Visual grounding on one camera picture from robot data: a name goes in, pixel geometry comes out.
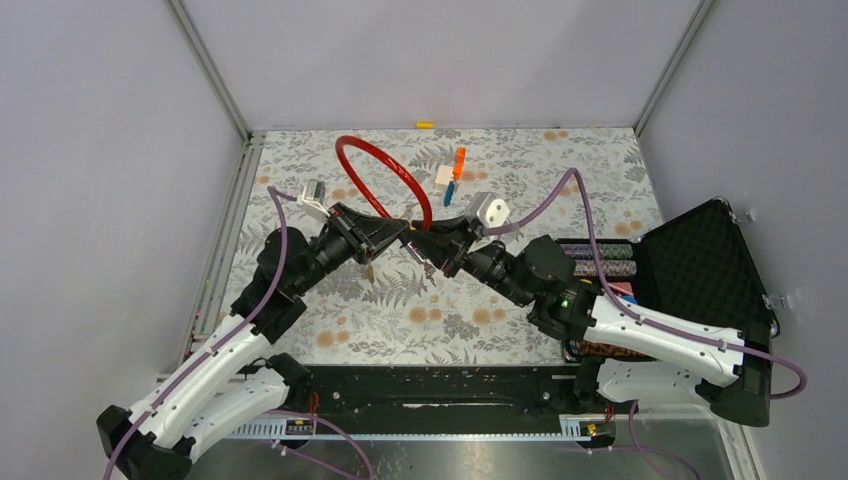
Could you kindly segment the red cable lock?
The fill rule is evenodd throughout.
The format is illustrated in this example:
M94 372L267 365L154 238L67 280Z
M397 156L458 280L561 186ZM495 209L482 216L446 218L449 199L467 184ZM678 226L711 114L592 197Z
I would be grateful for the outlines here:
M439 165L451 165L454 148L432 133L400 132L372 136L371 142L354 138L342 143L346 161L337 155L338 137L331 134L318 143L318 156L327 167L333 202L347 202L366 213L395 219L423 220L434 213L436 189L434 177ZM411 258L395 244L387 256L373 265L376 281L365 277L366 265L348 263L346 274L367 286L410 287L425 291L434 284L431 268Z

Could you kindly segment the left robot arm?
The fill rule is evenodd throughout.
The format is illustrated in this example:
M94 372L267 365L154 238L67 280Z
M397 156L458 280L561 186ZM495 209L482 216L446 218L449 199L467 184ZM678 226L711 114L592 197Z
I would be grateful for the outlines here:
M341 203L312 238L282 223L266 239L251 282L231 313L166 381L129 408L107 407L96 425L104 473L129 479L183 479L216 443L263 413L304 407L310 373L288 354L270 356L253 378L219 390L258 360L305 312L303 297L349 260L375 259L408 222L358 213Z

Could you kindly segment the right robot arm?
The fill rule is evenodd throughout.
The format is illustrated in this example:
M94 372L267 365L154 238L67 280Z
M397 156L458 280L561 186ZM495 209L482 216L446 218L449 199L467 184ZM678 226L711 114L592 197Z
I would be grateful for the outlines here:
M444 276L464 271L513 304L528 307L529 322L558 339L623 347L675 365L699 378L696 397L729 421L752 427L770 422L771 368L747 333L670 316L606 293L575 275L575 261L548 235L517 255L499 240L481 243L477 221L456 218L424 230L411 243Z

